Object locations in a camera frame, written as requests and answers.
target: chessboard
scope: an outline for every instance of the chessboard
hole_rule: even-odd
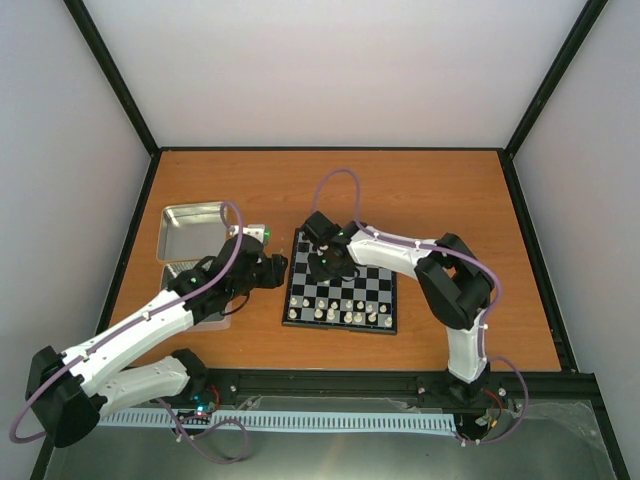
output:
[[[356,332],[398,332],[396,273],[379,267],[358,266],[353,279],[317,283],[308,257],[314,247],[297,229],[282,324],[295,327],[336,328]]]

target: black metal frame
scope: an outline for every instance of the black metal frame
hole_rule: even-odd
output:
[[[531,131],[546,102],[569,67],[591,27],[604,9],[607,0],[588,0],[569,32],[562,48],[551,65],[542,84],[527,108],[507,146],[502,148],[388,148],[388,147],[163,147],[158,148],[142,114],[138,110],[124,79],[109,54],[89,12],[82,0],[64,0],[79,30],[111,84],[129,120],[151,157],[149,169],[136,204],[129,232],[109,289],[107,300],[98,324],[98,332],[107,328],[120,290],[127,262],[136,238],[142,214],[151,191],[162,152],[170,150],[236,150],[236,151],[312,151],[312,150],[491,150],[498,154],[505,183],[529,256],[540,299],[549,322],[562,371],[550,373],[526,372],[531,398],[555,400],[588,400],[591,402],[604,437],[614,471],[619,479],[630,478],[607,415],[596,379],[591,374],[578,373],[569,337],[558,308],[555,294],[545,266],[540,245],[518,181],[513,159]],[[220,390],[222,401],[236,404],[253,395],[282,396],[352,396],[398,398],[421,407],[440,407],[452,413],[464,413],[466,409],[442,402],[418,393],[421,385],[440,378],[440,372],[360,372],[360,371],[300,371],[300,370],[211,370],[210,379]],[[512,373],[494,372],[490,382],[503,385],[515,394],[522,389]],[[36,462],[32,479],[44,478],[51,452],[51,442],[45,441]]]

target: metal floor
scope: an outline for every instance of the metal floor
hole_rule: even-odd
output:
[[[202,444],[218,454],[241,449],[238,432]],[[597,442],[551,419],[527,419],[504,443],[461,448],[453,438],[415,434],[251,433],[251,456],[230,466],[209,463],[170,430],[98,427],[53,453],[47,480],[102,479],[612,479]]]

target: white robotic arm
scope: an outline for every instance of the white robotic arm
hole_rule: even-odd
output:
[[[370,229],[379,235],[371,237],[358,231],[347,245],[354,262],[386,268],[417,280],[416,267],[419,261],[431,255],[432,251],[391,243],[386,239],[394,235]],[[423,240],[421,243],[435,245],[436,240]],[[478,345],[478,324],[483,314],[484,309],[480,309],[469,329],[445,326],[449,342],[449,372],[466,383],[477,380],[487,365],[487,359],[480,355]]]
[[[472,257],[460,238],[446,234],[439,240],[412,244],[372,227],[363,231],[355,222],[342,228],[320,212],[313,213],[302,230],[317,249],[309,256],[309,265],[318,281],[354,276],[357,265],[383,267],[416,279],[434,316],[447,330],[447,370],[457,383],[451,393],[462,403],[477,393],[488,374],[481,319],[494,285],[477,267],[429,249],[432,245],[435,250]]]
[[[152,365],[122,369],[163,340],[222,312],[232,299],[284,283],[286,258],[268,257],[263,243],[250,235],[240,237],[239,246],[237,238],[227,240],[217,257],[181,272],[143,308],[105,332],[60,354],[46,347],[34,355],[26,398],[56,447],[77,442],[100,418],[123,408],[202,393],[207,368],[188,349]],[[233,262],[232,251],[237,252]]]

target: orange wooden surface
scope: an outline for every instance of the orange wooden surface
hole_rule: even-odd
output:
[[[498,157],[489,151],[165,152],[112,324],[157,294],[162,266],[156,248],[164,207],[232,200],[245,223],[271,227],[267,252],[289,257],[294,229],[310,213],[317,182],[340,167],[354,169],[361,178],[363,221],[418,238],[456,233],[498,274],[504,298],[489,320],[490,355],[505,355],[524,370],[559,370]],[[323,190],[319,208],[344,224],[352,218],[354,198],[351,179],[341,174]],[[210,367],[446,367],[444,327],[431,315],[414,280],[398,279],[396,336],[283,327],[285,288],[254,290],[228,330],[176,335],[137,363],[189,347]]]

